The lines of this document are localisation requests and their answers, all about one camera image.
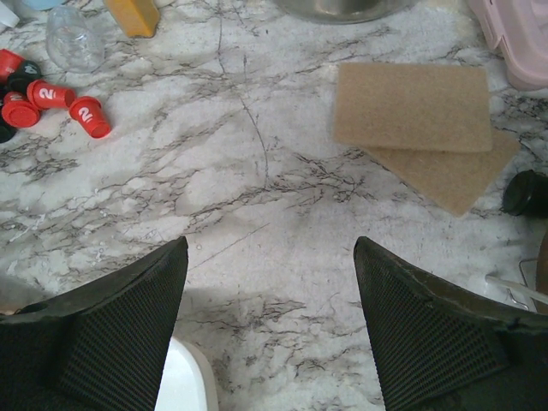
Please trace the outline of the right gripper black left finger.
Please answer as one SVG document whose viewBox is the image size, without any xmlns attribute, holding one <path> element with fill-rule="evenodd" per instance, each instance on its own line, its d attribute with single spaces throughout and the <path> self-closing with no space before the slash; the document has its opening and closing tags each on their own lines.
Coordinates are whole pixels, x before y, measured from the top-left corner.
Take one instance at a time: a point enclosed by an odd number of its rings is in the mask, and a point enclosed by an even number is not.
<svg viewBox="0 0 548 411">
<path fill-rule="evenodd" d="M 185 237 L 1 317 L 3 410 L 153 410 L 188 271 Z"/>
</svg>

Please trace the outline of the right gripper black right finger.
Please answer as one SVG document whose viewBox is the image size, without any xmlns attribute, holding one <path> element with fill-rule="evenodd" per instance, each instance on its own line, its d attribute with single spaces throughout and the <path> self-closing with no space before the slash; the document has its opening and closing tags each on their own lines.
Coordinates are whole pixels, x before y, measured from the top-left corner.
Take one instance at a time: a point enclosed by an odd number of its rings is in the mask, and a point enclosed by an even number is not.
<svg viewBox="0 0 548 411">
<path fill-rule="evenodd" d="M 387 409 L 546 409 L 544 314 L 476 295 L 365 236 L 354 266 Z"/>
</svg>

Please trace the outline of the white storage tray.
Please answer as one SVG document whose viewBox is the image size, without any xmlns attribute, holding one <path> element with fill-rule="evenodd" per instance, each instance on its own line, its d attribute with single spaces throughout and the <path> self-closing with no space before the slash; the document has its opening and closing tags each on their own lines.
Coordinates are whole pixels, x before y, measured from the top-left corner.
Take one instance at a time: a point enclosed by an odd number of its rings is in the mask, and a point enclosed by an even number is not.
<svg viewBox="0 0 548 411">
<path fill-rule="evenodd" d="M 193 344 L 170 339 L 155 410 L 219 410 L 211 365 Z"/>
</svg>

